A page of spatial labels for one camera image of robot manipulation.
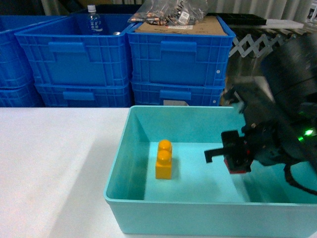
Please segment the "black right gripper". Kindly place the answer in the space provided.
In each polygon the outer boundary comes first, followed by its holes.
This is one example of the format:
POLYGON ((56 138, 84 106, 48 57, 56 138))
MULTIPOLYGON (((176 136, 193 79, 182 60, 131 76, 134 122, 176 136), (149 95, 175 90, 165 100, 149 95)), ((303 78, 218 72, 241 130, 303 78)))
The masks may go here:
POLYGON ((204 151, 206 163, 212 163, 212 158, 224 156, 229 168, 251 171, 253 161, 263 166, 288 163, 288 155, 282 149, 278 135, 278 123, 265 121, 252 127, 242 127, 243 136, 238 131, 224 131, 221 133, 223 148, 204 151))

